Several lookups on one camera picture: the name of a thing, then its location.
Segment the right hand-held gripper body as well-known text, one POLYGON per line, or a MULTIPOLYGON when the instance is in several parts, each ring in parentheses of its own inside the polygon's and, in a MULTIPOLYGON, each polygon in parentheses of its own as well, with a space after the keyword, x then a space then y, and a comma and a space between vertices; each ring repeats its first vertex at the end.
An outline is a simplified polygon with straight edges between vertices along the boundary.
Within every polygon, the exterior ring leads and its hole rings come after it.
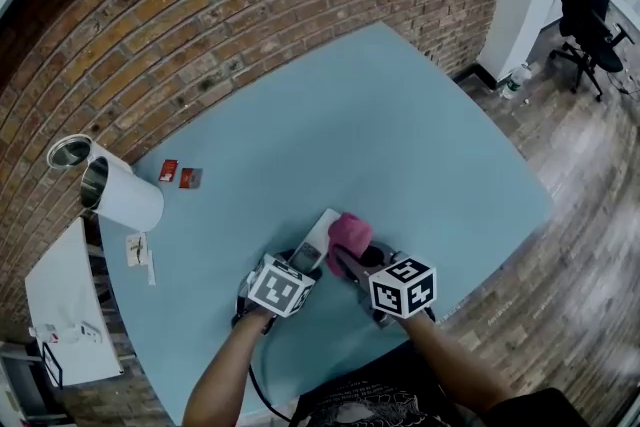
POLYGON ((380 327, 424 313, 436 320, 436 270, 400 251, 395 261, 375 261, 365 250, 360 261, 372 268, 369 287, 362 288, 365 311, 380 327))

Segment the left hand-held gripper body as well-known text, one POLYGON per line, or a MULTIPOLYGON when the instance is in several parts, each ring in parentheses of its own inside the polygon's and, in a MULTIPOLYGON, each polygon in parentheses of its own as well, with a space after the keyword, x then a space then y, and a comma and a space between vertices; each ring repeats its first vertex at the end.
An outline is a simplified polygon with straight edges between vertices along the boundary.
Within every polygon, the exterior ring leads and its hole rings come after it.
POLYGON ((290 317, 302 308, 316 282, 265 253, 240 283, 232 325, 258 307, 272 316, 267 327, 277 317, 290 317))

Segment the pink cloth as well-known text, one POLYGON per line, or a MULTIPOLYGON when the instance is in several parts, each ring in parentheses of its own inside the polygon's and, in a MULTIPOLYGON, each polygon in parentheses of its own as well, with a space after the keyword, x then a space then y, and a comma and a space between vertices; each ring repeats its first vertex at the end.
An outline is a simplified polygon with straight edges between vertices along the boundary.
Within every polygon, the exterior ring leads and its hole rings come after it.
POLYGON ((338 262, 338 249, 343 248, 359 261, 373 239, 373 227, 354 214, 345 212, 328 229, 329 250, 327 265, 340 278, 346 274, 338 262))

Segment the white remote control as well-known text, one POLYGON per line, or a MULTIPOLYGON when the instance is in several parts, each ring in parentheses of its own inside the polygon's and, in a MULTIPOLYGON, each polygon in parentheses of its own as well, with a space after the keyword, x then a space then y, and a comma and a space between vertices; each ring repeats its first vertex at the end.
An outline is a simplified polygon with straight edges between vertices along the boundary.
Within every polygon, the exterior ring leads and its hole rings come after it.
POLYGON ((339 218, 338 212, 327 208, 298 245, 289 259, 289 264, 297 271, 310 276, 326 258, 330 243, 329 228, 339 218))

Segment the person's right forearm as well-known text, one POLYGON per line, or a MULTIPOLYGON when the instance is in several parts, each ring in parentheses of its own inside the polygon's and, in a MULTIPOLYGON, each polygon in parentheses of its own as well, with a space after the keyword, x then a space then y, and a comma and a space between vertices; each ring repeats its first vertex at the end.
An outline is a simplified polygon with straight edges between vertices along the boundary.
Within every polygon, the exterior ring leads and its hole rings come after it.
POLYGON ((442 330, 428 315, 399 319, 442 389, 454 402, 478 416, 515 397, 499 372, 442 330))

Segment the person's black printed shirt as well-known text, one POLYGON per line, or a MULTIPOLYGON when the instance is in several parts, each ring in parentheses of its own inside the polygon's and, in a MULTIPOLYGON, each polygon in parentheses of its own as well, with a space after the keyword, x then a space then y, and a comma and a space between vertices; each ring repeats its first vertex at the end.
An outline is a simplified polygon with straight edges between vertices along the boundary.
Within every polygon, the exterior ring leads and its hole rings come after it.
POLYGON ((290 427, 590 427, 557 389, 477 414, 446 396, 433 372, 401 346, 302 395, 290 427))

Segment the white paper card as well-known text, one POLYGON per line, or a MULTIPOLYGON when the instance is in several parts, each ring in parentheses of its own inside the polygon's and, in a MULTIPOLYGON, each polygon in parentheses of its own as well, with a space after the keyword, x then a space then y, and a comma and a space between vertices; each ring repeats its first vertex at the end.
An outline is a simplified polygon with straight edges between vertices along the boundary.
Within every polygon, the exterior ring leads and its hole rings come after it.
POLYGON ((148 245, 145 233, 134 233, 126 237, 126 259, 129 267, 148 264, 148 245))

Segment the white cylindrical canister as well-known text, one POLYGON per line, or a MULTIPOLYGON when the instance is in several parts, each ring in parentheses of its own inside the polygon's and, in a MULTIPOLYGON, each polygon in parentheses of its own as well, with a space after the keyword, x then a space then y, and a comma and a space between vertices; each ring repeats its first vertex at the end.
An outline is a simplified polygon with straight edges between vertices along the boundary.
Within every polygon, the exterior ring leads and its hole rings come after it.
POLYGON ((161 220, 161 190, 105 157, 89 162, 81 177, 83 208, 138 232, 149 232, 161 220))

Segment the white handheld device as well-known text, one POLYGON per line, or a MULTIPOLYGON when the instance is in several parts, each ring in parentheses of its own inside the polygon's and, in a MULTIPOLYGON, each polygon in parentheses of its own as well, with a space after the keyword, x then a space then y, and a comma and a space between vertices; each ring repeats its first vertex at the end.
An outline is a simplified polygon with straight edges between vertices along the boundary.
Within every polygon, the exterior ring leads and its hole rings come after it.
POLYGON ((101 332, 86 322, 72 323, 62 329, 58 335, 59 342, 73 344, 80 341, 94 344, 102 343, 101 332))

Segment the white side table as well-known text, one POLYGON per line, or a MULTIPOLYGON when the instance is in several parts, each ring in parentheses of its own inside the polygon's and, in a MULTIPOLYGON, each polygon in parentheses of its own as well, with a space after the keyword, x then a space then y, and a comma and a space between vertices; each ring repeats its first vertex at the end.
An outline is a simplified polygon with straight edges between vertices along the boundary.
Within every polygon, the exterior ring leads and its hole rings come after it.
POLYGON ((63 369, 64 388, 118 377, 120 359, 107 329, 90 265, 84 222, 76 219, 56 239, 25 278, 30 326, 54 324, 58 331, 86 322, 102 343, 48 344, 63 369))

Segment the clear water bottle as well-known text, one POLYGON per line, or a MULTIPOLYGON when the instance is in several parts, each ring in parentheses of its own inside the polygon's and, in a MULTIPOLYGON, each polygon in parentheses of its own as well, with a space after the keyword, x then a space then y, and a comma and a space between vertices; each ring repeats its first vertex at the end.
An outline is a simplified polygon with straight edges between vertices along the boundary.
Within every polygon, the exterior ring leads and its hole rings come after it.
POLYGON ((517 66, 505 82, 501 97, 505 99, 514 98, 523 85, 530 80, 531 76, 531 69, 527 63, 517 66))

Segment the white plastic bottle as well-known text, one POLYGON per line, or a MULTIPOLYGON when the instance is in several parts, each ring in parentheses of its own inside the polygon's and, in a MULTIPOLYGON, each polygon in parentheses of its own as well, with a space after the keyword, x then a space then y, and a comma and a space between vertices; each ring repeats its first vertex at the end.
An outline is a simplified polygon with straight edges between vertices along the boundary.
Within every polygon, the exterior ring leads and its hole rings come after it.
POLYGON ((59 331, 54 324, 32 325, 28 328, 28 333, 42 343, 55 344, 59 342, 59 331))

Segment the round metal lid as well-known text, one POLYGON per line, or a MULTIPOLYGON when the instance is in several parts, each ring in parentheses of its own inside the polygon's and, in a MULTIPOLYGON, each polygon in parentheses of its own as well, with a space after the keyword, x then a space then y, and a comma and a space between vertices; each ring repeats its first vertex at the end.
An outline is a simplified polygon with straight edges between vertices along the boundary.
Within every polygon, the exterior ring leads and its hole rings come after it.
POLYGON ((46 155, 52 169, 65 170, 85 162, 92 153, 93 140, 84 134, 72 134, 54 143, 46 155))

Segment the gray metal rack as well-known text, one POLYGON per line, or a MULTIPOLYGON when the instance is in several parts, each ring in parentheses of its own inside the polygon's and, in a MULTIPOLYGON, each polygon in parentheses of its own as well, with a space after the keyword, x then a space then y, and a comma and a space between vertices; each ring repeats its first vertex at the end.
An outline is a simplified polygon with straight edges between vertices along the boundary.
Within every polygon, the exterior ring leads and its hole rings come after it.
POLYGON ((24 346, 0 341, 0 427, 25 427, 46 417, 32 373, 37 362, 24 346))

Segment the black picture frame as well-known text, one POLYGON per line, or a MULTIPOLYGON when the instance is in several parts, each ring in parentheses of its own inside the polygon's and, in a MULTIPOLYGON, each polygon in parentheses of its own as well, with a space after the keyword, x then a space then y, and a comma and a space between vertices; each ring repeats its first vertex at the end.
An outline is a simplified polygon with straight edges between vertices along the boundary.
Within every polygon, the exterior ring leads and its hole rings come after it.
POLYGON ((62 390, 64 388, 63 369, 46 342, 41 343, 41 358, 53 384, 62 390))

